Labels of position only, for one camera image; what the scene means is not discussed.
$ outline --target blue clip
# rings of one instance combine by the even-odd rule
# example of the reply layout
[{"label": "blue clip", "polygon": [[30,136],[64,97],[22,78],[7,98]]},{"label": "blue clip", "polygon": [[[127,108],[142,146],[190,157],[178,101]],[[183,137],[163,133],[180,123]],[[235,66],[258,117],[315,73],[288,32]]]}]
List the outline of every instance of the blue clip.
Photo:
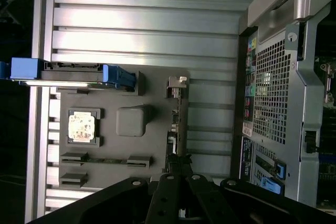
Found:
[{"label": "blue clip", "polygon": [[129,73],[119,66],[103,65],[103,82],[115,85],[116,89],[121,86],[135,88],[135,74]]},{"label": "blue clip", "polygon": [[35,80],[40,77],[42,61],[36,58],[12,58],[11,79]]},{"label": "blue clip", "polygon": [[0,79],[9,79],[10,75],[9,64],[0,61]]},{"label": "blue clip", "polygon": [[272,178],[262,177],[261,187],[266,190],[272,191],[273,193],[282,194],[281,186],[276,181],[274,181]]}]

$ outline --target screw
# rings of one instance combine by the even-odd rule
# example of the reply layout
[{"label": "screw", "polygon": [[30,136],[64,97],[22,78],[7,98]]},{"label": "screw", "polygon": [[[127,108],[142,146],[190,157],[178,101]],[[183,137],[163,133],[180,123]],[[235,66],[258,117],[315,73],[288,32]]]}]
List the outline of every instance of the screw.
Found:
[{"label": "screw", "polygon": [[237,182],[235,182],[234,180],[229,180],[229,181],[227,182],[227,184],[228,184],[229,186],[235,186],[235,185],[237,185]]},{"label": "screw", "polygon": [[192,176],[192,179],[200,179],[201,177],[200,177],[200,175],[193,175]]}]

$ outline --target dark background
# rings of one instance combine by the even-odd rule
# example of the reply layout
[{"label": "dark background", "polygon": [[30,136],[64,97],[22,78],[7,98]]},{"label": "dark background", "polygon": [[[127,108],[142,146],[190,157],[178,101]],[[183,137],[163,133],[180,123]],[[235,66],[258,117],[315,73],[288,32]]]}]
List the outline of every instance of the dark background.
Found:
[{"label": "dark background", "polygon": [[[0,0],[0,61],[31,57],[34,0]],[[24,223],[29,88],[0,80],[0,223]]]}]

